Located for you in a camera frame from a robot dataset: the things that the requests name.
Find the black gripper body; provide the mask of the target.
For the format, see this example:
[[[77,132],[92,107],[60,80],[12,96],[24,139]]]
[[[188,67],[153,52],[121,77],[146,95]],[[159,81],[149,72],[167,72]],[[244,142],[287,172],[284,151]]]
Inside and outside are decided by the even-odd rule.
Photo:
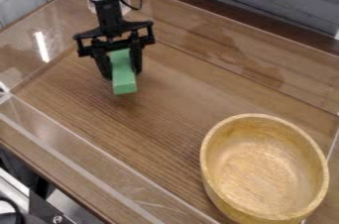
[[[93,4],[97,26],[73,35],[78,56],[93,56],[94,50],[105,52],[138,46],[144,48],[155,43],[152,21],[125,21],[120,0],[89,0]]]

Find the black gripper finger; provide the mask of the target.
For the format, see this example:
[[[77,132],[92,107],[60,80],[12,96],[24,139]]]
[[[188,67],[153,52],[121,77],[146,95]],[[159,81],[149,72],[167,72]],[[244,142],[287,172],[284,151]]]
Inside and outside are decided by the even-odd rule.
[[[129,46],[130,67],[133,72],[141,72],[142,58],[141,58],[141,44],[138,41],[132,41]]]
[[[110,79],[109,58],[102,49],[94,49],[92,53],[98,72],[105,79]]]

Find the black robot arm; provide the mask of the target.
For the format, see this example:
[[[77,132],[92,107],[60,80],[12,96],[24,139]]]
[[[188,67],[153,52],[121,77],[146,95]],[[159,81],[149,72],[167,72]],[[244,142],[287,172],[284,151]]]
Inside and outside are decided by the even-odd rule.
[[[78,57],[89,56],[94,60],[101,76],[113,79],[108,54],[129,49],[128,65],[130,71],[138,74],[142,67],[142,49],[155,43],[153,22],[125,21],[120,5],[132,10],[138,10],[141,6],[133,7],[122,0],[89,0],[89,2],[93,4],[97,26],[73,35]]]

